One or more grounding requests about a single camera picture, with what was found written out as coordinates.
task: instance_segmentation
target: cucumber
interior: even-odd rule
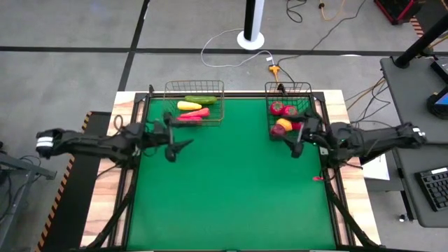
[[[197,96],[197,95],[187,95],[185,97],[185,100],[187,102],[194,102],[196,104],[201,105],[210,105],[218,101],[218,99],[214,96]]]

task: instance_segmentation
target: gray floor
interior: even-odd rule
[[[0,46],[129,47],[143,0],[14,1],[0,2]],[[298,9],[302,24],[285,14],[285,1],[266,1],[262,32],[266,48],[310,49],[335,22],[321,20],[318,1]],[[344,16],[356,11],[360,0],[347,1]],[[329,15],[337,4],[328,3]],[[243,0],[152,0],[139,40],[140,48],[201,48],[213,35],[242,27]],[[213,48],[238,48],[235,34],[213,42]],[[346,21],[322,43],[320,50],[404,50],[417,35],[409,24],[392,27],[367,1],[355,20]],[[0,52],[0,139],[11,155],[34,154],[35,134],[53,127],[79,130],[88,111],[110,111],[126,54]],[[248,55],[206,55],[209,64],[237,64]],[[282,62],[295,81],[317,89],[342,89],[350,97],[382,77],[379,57],[303,56]],[[126,90],[163,90],[167,81],[219,79],[228,90],[261,90],[273,76],[259,56],[238,68],[210,68],[199,55],[135,56]],[[287,77],[281,75],[282,81]],[[391,101],[388,91],[379,96]],[[349,111],[352,120],[368,103],[363,99]],[[381,106],[376,101],[369,111]],[[371,118],[396,125],[393,105]],[[381,125],[363,123],[365,129]],[[21,216],[18,246],[35,247],[56,188],[67,165],[66,155],[44,161],[60,171],[55,181],[38,181]],[[371,193],[383,244],[402,249],[446,251],[447,230],[423,229],[417,222],[399,223],[403,212],[396,193]]]

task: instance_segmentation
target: wire basket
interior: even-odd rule
[[[224,118],[224,83],[220,80],[174,80],[165,84],[163,96],[164,112],[171,112],[177,118],[182,113],[177,108],[177,102],[184,101],[187,95],[215,96],[217,102],[210,105],[202,105],[202,108],[209,108],[210,115],[204,117],[200,122],[182,122],[186,125],[219,126]]]
[[[270,134],[271,128],[276,121],[281,118],[280,115],[272,115],[270,106],[273,102],[281,102],[284,106],[294,106],[298,113],[304,113],[307,109],[312,108],[312,89],[309,83],[277,83],[268,82],[265,84],[266,92],[266,112],[267,112],[267,131],[271,140],[278,138]],[[286,133],[287,137],[297,137],[298,131],[292,130]]]

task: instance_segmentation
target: green mat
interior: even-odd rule
[[[177,157],[143,157],[128,250],[334,249],[317,147],[293,159],[269,140],[264,99],[226,99],[220,127],[175,129],[194,139]],[[150,103],[160,118],[162,101]]]

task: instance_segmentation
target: black keyboard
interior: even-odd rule
[[[448,167],[415,174],[434,211],[448,209]]]

